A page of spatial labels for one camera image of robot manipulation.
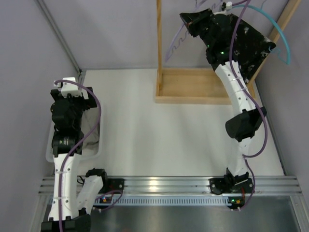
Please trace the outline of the lilac plastic hanger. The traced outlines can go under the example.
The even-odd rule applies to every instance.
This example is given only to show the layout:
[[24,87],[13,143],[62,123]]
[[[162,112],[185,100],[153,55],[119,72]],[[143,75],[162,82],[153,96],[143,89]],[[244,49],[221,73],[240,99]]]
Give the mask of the lilac plastic hanger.
[[[208,2],[207,0],[201,0],[200,2],[198,2],[196,0],[196,4],[195,4],[195,8],[193,10],[193,13],[197,13],[198,10],[206,3]],[[164,57],[164,61],[168,62],[170,60],[170,58],[173,56],[173,53],[175,50],[177,50],[179,48],[179,46],[181,45],[182,42],[184,42],[186,40],[186,37],[188,35],[188,31],[186,30],[186,32],[184,33],[184,36],[181,37],[180,34],[181,32],[184,30],[184,23],[182,22],[181,26],[179,27],[179,29],[177,30],[177,32],[175,33],[175,35],[173,36],[168,49],[166,50],[165,53],[165,57]]]

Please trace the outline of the black white patterned trousers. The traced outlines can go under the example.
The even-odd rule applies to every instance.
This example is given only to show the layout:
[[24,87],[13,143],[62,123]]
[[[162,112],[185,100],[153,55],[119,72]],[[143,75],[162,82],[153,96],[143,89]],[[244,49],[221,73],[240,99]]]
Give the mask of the black white patterned trousers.
[[240,20],[232,49],[245,83],[249,83],[276,44],[244,20]]

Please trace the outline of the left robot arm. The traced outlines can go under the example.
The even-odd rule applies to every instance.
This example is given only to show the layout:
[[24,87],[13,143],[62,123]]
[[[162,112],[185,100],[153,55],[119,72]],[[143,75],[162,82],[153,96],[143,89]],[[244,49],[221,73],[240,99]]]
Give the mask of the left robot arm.
[[48,219],[41,223],[42,232],[88,232],[91,211],[98,193],[108,182],[104,169],[87,171],[82,190],[77,192],[77,171],[82,159],[82,116],[91,108],[99,108],[92,87],[86,87],[88,98],[79,90],[53,89],[51,106],[54,135],[52,152],[55,182],[52,207]]

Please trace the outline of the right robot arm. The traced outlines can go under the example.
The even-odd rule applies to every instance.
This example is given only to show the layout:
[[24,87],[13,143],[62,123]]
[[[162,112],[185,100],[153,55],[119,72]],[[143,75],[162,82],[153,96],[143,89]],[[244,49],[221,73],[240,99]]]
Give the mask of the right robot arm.
[[225,123],[225,130],[235,139],[235,148],[224,176],[210,181],[211,192],[221,195],[235,189],[247,189],[252,181],[245,156],[255,132],[265,121],[266,110],[257,107],[240,73],[237,58],[232,55],[236,27],[231,25],[226,10],[180,13],[180,18],[189,34],[199,37],[206,45],[206,59],[223,83],[234,114]]

